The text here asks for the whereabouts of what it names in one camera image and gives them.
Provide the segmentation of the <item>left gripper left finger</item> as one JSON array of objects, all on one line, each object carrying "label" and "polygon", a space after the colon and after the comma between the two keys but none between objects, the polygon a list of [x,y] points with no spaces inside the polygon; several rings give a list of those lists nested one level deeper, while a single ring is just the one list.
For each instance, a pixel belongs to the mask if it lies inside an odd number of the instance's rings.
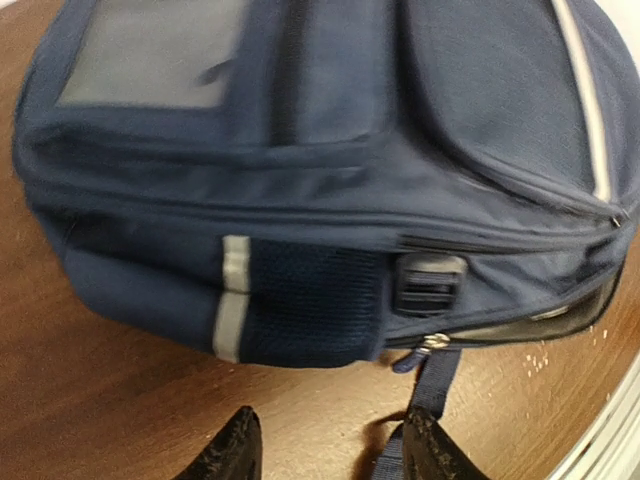
[{"label": "left gripper left finger", "polygon": [[242,406],[175,480],[259,480],[263,441],[258,415]]}]

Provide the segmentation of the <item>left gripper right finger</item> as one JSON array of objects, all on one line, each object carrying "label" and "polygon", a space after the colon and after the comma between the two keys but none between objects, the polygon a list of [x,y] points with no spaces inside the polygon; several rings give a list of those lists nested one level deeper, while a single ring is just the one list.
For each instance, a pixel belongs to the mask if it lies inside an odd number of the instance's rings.
[{"label": "left gripper right finger", "polygon": [[428,410],[410,407],[402,434],[405,480],[488,480]]}]

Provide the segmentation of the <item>navy blue backpack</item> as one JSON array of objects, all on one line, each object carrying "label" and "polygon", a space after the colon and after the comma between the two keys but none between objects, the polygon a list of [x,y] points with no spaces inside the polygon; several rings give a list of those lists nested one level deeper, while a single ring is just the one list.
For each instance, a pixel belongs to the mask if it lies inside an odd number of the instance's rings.
[{"label": "navy blue backpack", "polygon": [[68,1],[14,168],[92,311],[233,363],[402,349],[404,479],[466,348],[587,329],[639,222],[639,75],[592,1]]}]

